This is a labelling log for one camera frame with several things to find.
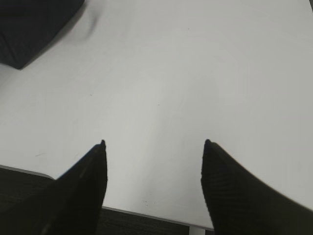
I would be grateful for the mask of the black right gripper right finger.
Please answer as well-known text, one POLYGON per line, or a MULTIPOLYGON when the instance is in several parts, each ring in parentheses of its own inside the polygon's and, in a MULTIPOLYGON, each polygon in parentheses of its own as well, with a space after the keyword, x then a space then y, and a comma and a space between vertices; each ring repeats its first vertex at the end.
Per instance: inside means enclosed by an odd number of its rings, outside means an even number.
POLYGON ((312 210, 274 190, 206 140, 201 187, 217 235, 311 235, 312 210))

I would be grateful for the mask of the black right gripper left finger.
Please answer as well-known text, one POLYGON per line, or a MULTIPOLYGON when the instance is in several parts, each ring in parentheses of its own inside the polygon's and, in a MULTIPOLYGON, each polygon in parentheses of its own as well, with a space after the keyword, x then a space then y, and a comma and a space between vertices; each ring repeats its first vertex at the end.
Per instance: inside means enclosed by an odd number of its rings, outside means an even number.
POLYGON ((2 235, 93 235, 108 182, 105 141, 60 178, 0 215, 2 235))

